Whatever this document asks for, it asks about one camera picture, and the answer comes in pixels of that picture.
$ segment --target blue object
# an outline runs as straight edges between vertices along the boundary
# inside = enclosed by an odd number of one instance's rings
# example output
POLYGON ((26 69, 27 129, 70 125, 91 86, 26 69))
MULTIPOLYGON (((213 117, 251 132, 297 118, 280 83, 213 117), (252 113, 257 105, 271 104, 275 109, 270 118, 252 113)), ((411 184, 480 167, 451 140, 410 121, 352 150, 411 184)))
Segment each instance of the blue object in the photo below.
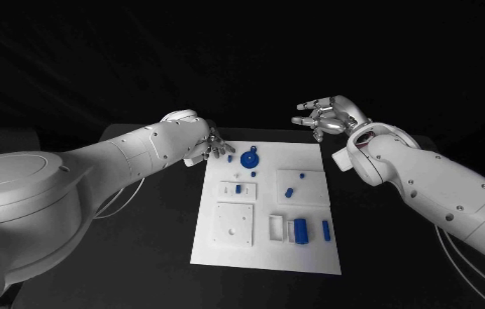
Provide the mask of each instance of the blue object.
POLYGON ((330 241, 330 228, 329 228, 329 222, 324 220, 321 222, 323 224, 323 236, 324 236, 324 241, 330 241))
POLYGON ((252 169, 259 163, 259 158, 255 154, 255 151, 255 146, 252 146, 251 150, 241 155, 241 164, 246 169, 252 169))
POLYGON ((306 220, 295 219, 293 221, 294 224, 294 242, 300 245, 308 243, 308 232, 306 231, 306 220))
POLYGON ((293 189, 291 188, 287 188, 287 191, 284 193, 284 197, 285 198, 290 198, 291 197, 291 194, 293 194, 293 189))

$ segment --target black background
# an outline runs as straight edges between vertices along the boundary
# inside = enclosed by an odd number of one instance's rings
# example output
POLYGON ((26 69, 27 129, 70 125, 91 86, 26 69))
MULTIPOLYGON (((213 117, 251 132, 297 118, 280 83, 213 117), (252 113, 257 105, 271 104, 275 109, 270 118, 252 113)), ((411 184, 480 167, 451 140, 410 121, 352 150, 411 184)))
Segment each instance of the black background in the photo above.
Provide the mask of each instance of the black background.
POLYGON ((343 95, 483 174, 483 4, 1 0, 1 127, 31 126, 46 151, 179 109, 300 130, 295 104, 343 95))

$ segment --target white cable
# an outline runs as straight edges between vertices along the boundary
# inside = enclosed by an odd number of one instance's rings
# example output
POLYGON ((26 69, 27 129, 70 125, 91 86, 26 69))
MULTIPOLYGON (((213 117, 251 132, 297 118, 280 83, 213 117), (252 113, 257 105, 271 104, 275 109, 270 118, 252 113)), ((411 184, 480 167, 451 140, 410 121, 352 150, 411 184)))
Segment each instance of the white cable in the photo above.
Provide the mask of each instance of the white cable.
POLYGON ((112 197, 111 201, 105 204, 104 208, 95 213, 93 217, 96 217, 101 214, 101 212, 108 208, 108 206, 117 200, 118 195, 121 194, 122 190, 124 190, 124 188, 118 191, 117 195, 112 197))
POLYGON ((451 244, 451 247, 454 249, 454 252, 457 253, 457 255, 461 257, 461 259, 464 260, 464 262, 467 263, 467 266, 470 266, 470 268, 479 273, 479 276, 485 279, 485 274, 479 271, 479 269, 474 267, 474 265, 467 261, 467 258, 461 255, 461 252, 457 250, 457 247, 454 246, 454 243, 451 241, 450 236, 447 235, 447 232, 444 231, 444 236, 447 237, 447 241, 451 244))
POLYGON ((137 194, 137 192, 138 192, 138 190, 140 190, 142 181, 144 181, 144 178, 141 178, 140 185, 138 185, 138 187, 135 188, 135 191, 134 191, 134 193, 132 193, 132 195, 131 195, 128 201, 127 201, 127 202, 124 203, 124 205, 121 206, 121 208, 119 208, 114 213, 109 213, 108 215, 105 215, 105 216, 102 216, 102 217, 95 217, 95 219, 102 219, 102 218, 111 217, 114 214, 117 214, 117 213, 122 210, 122 208, 128 205, 128 202, 131 201, 134 195, 137 194))
POLYGON ((466 283, 469 284, 469 286, 473 288, 474 292, 482 296, 482 299, 485 300, 485 295, 480 293, 480 291, 476 289, 476 287, 473 286, 472 282, 467 280, 464 274, 461 273, 460 268, 457 267, 457 265, 454 264, 454 261, 451 259, 450 253, 447 252, 447 249, 444 247, 444 243, 443 243, 443 239, 441 239, 441 235, 440 235, 440 230, 437 229, 437 226, 434 225, 434 229, 436 229, 436 235, 438 238, 438 242, 441 243, 441 247, 444 249, 444 253, 447 256, 449 261, 451 262, 454 269, 457 270, 457 273, 461 275, 461 278, 464 279, 466 283))

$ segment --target robotic hand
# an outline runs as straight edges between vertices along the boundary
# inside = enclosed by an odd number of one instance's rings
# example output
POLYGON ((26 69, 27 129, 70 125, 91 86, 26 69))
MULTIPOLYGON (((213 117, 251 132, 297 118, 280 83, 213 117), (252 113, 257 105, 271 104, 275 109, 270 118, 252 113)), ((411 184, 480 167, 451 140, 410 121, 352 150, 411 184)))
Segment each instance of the robotic hand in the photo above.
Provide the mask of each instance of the robotic hand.
POLYGON ((332 156, 340 170, 353 168, 372 186, 388 181, 404 203, 485 254, 485 177, 421 150, 397 127, 373 123, 343 96, 306 102, 297 109, 313 109, 291 122, 314 130, 317 142, 324 132, 347 135, 346 147, 332 156))
POLYGON ((0 295, 67 257, 106 198, 183 159, 233 148, 192 110, 65 153, 0 155, 0 295))

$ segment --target blue block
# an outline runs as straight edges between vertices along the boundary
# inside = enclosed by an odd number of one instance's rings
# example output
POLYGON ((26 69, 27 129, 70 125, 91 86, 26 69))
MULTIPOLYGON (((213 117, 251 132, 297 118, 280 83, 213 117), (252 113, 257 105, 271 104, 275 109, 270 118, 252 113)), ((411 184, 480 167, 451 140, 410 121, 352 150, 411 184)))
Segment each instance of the blue block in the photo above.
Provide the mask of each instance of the blue block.
POLYGON ((323 236, 324 236, 324 241, 330 241, 330 228, 329 228, 329 222, 324 220, 321 222, 323 224, 323 236))
POLYGON ((287 188, 287 191, 284 193, 284 197, 285 198, 290 198, 291 197, 291 194, 293 194, 293 189, 291 188, 287 188))
POLYGON ((308 232, 306 231, 306 220, 295 219, 293 221, 294 224, 294 242, 300 245, 308 243, 308 232))

